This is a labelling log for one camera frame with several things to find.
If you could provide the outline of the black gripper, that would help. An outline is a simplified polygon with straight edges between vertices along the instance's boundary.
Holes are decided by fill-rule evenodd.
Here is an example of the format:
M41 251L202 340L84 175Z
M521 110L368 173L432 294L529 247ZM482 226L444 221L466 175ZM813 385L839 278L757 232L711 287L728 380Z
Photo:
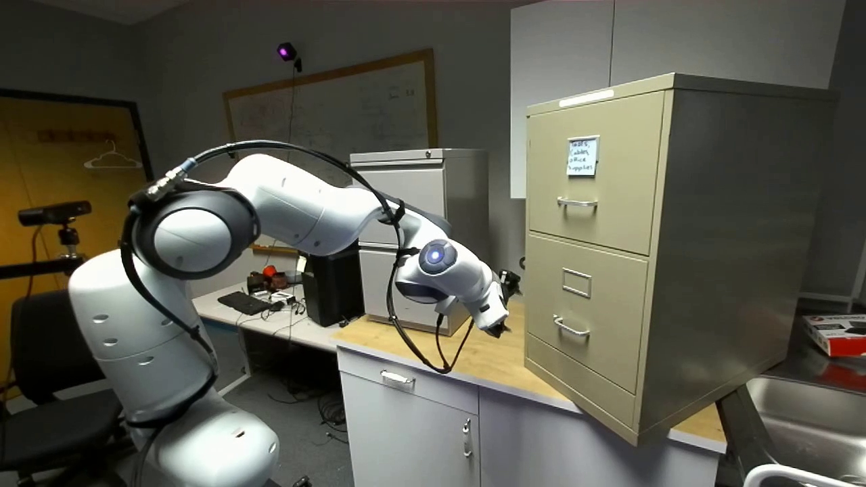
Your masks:
M497 272L497 287L500 287L500 303L509 305L509 299L518 294L518 272L502 267Z

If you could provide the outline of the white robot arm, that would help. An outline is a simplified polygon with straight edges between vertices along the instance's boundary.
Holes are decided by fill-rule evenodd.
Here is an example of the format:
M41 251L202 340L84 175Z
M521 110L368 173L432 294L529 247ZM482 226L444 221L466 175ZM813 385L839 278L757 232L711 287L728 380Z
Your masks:
M282 144L232 140L217 184L187 156L130 196L118 247L77 264L67 297L77 330L121 403L121 422L168 487L265 487L278 436L217 389L217 351L187 284L230 267L269 234L307 256L345 251L364 226L395 232L387 290L505 330L510 287L431 217L363 175L333 186L284 161Z

